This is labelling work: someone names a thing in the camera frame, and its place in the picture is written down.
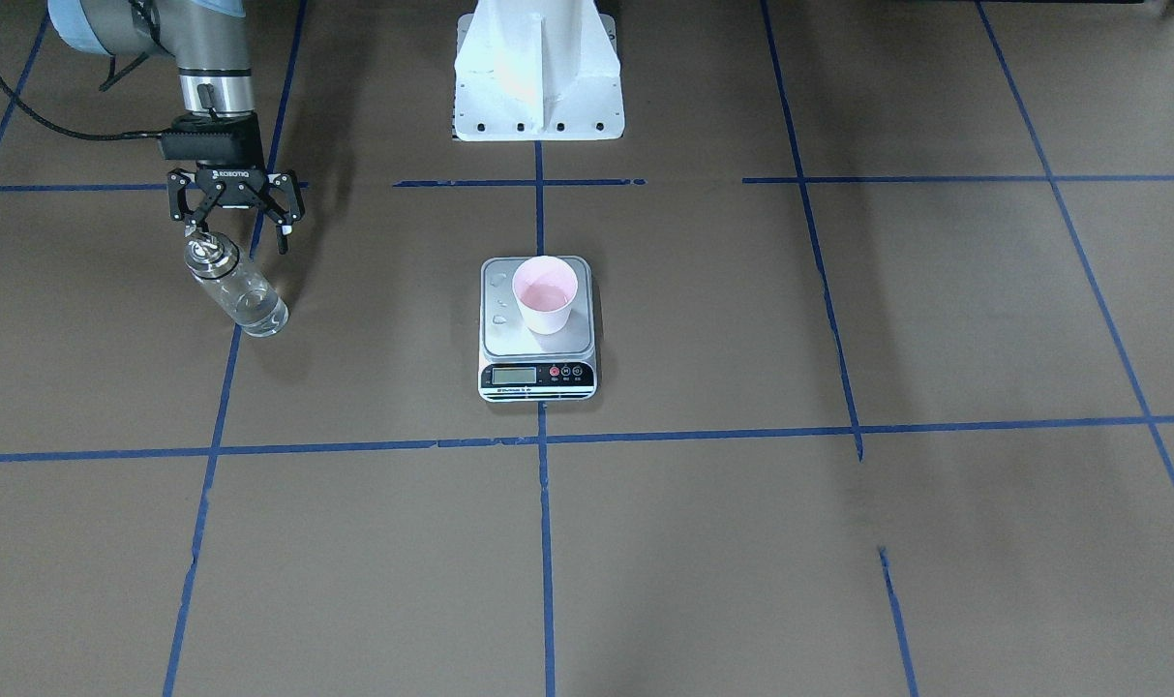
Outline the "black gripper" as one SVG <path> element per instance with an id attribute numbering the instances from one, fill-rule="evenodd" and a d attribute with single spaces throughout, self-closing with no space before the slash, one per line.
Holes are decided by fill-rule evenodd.
<path id="1" fill-rule="evenodd" d="M 302 181 L 296 172 L 266 172 L 262 167 L 220 165 L 198 162 L 196 184 L 202 196 L 196 208 L 190 207 L 188 187 L 193 174 L 176 168 L 166 174 L 169 217 L 184 225 L 187 237 L 207 238 L 207 225 L 215 208 L 227 210 L 259 210 L 274 224 L 278 255 L 289 251 L 289 236 L 305 217 Z"/>

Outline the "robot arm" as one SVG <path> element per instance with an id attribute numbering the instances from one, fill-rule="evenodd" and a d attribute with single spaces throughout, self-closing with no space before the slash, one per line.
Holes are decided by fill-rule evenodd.
<path id="1" fill-rule="evenodd" d="M 215 210 L 255 210 L 277 230 L 278 252 L 304 217 L 294 171 L 266 164 L 241 1 L 48 1 L 50 22 L 70 48 L 103 54 L 112 67 L 103 92 L 149 57 L 170 57 L 178 70 L 184 113 L 162 131 L 126 131 L 119 138 L 156 138 L 167 162 L 193 163 L 166 177 L 169 216 L 203 232 Z"/>

